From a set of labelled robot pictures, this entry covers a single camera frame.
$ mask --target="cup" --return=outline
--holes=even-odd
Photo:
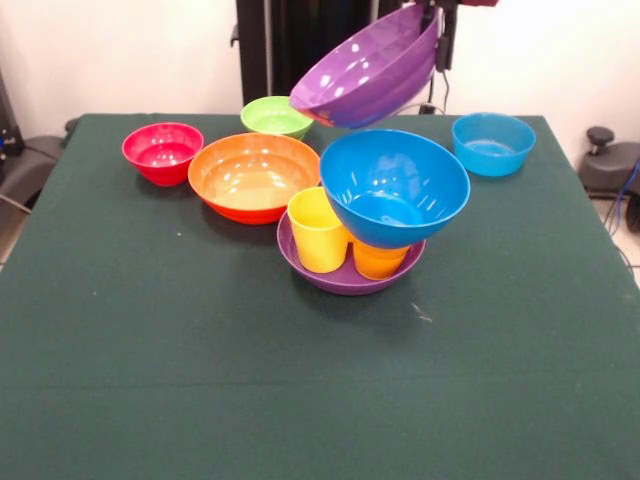
[[[302,266],[314,273],[339,269],[351,235],[333,213],[324,188],[307,188],[295,194],[287,214]]]
[[[389,278],[396,273],[410,248],[411,246],[393,249],[377,248],[354,238],[353,258],[356,270],[369,280],[378,281]]]

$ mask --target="white wall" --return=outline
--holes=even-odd
[[[591,125],[640,141],[639,21],[638,0],[461,7],[448,110],[543,114],[574,163]]]
[[[235,0],[0,0],[0,69],[25,136],[86,112],[236,113]]]
[[[638,19],[638,0],[461,7],[449,112],[544,114],[574,161],[592,124],[640,140]],[[235,0],[0,0],[0,66],[26,135],[87,111],[238,112],[234,23]]]

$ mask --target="lime green bowl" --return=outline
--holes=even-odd
[[[286,135],[302,140],[313,120],[289,106],[289,97],[263,97],[247,104],[240,113],[247,129],[258,133]]]

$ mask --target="light blue bowl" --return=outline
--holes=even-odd
[[[453,124],[453,148],[470,172],[502,177],[516,172],[536,144],[522,120],[497,113],[475,113]]]
[[[379,248],[430,237],[460,213],[470,193],[467,172],[451,153],[397,130],[338,139],[322,155],[320,175],[345,227]]]

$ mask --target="purple dish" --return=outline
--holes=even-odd
[[[351,245],[349,245],[346,261],[338,270],[331,273],[313,273],[305,269],[300,263],[298,249],[296,248],[293,231],[291,230],[291,222],[286,212],[280,219],[280,223],[278,223],[278,246],[284,258],[287,259],[287,262],[316,287],[337,295],[368,295],[388,287],[411,270],[422,256],[426,244],[427,242],[423,240],[413,245],[409,249],[402,265],[398,268],[398,271],[392,277],[385,280],[368,280],[357,272],[353,262]]]
[[[399,9],[320,60],[291,91],[299,112],[331,127],[360,128],[415,97],[433,75],[440,22],[421,34],[423,7]]]

